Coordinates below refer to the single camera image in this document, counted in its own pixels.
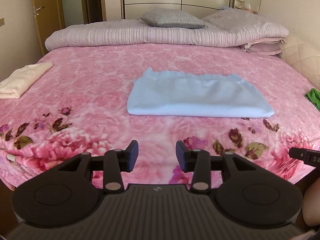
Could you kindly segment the person's right hand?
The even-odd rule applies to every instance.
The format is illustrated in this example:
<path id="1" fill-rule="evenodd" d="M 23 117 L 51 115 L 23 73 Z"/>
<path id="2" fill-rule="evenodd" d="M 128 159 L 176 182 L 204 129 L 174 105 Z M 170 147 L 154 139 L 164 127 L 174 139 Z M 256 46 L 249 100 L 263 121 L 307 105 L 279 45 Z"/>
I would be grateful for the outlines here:
<path id="1" fill-rule="evenodd" d="M 302 214 L 309 226 L 318 226 L 320 222 L 320 181 L 317 179 L 304 194 Z"/>

